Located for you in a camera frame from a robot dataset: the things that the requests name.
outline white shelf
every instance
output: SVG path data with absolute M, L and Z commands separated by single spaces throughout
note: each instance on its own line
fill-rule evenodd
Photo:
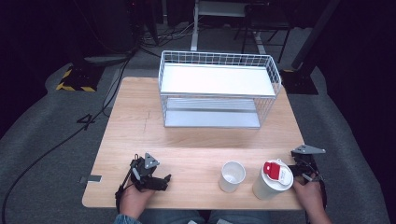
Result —
M 162 93 L 257 95 L 275 97 L 265 67 L 167 63 Z
M 260 128 L 253 99 L 176 99 L 167 102 L 166 127 Z
M 199 1 L 199 15 L 245 17 L 246 3 Z

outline white cup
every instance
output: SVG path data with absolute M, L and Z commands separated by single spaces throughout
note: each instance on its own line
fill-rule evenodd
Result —
M 225 192 L 234 192 L 239 184 L 245 179 L 244 166 L 237 161 L 228 161 L 221 169 L 219 186 Z
M 264 169 L 269 170 L 269 163 L 275 163 L 277 166 L 275 178 L 271 178 L 265 173 Z M 288 165 L 282 162 L 280 159 L 271 160 L 265 163 L 260 169 L 259 176 L 253 184 L 253 193 L 257 198 L 261 200 L 268 200 L 277 195 L 278 193 L 284 192 L 289 189 L 293 184 L 293 173 Z

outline wire basket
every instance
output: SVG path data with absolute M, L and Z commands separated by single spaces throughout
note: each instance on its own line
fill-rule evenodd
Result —
M 281 88 L 269 55 L 163 51 L 165 127 L 260 128 Z

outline person's arm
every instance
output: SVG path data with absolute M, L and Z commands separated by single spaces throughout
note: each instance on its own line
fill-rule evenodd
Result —
M 144 189 L 140 192 L 128 181 L 128 188 L 122 193 L 120 200 L 120 214 L 116 217 L 115 223 L 135 224 L 140 223 L 137 219 L 146 208 L 146 204 L 154 195 L 155 190 Z
M 296 190 L 297 198 L 312 224 L 332 223 L 323 208 L 319 182 L 308 182 L 302 185 L 294 179 L 293 186 Z

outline chair leg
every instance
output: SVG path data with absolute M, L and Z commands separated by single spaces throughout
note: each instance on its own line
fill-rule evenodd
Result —
M 278 30 L 274 31 L 274 33 L 271 35 L 270 38 L 268 38 L 267 42 L 270 42 L 272 40 L 272 38 L 274 38 L 274 36 L 277 34 Z
M 286 47 L 286 42 L 288 41 L 288 38 L 289 38 L 289 33 L 290 33 L 290 29 L 289 29 L 288 32 L 286 33 L 285 40 L 283 41 L 282 50 L 280 51 L 279 59 L 277 60 L 278 63 L 280 63 L 280 59 L 282 58 L 283 50 L 285 49 L 285 47 Z
M 245 44 L 247 42 L 247 37 L 248 37 L 248 28 L 245 27 L 245 33 L 244 33 L 244 41 L 242 43 L 242 50 L 241 50 L 241 54 L 243 54 L 245 52 Z
M 238 31 L 236 32 L 235 36 L 233 37 L 233 40 L 235 40 L 238 37 L 240 31 L 241 31 L 241 27 L 239 26 Z

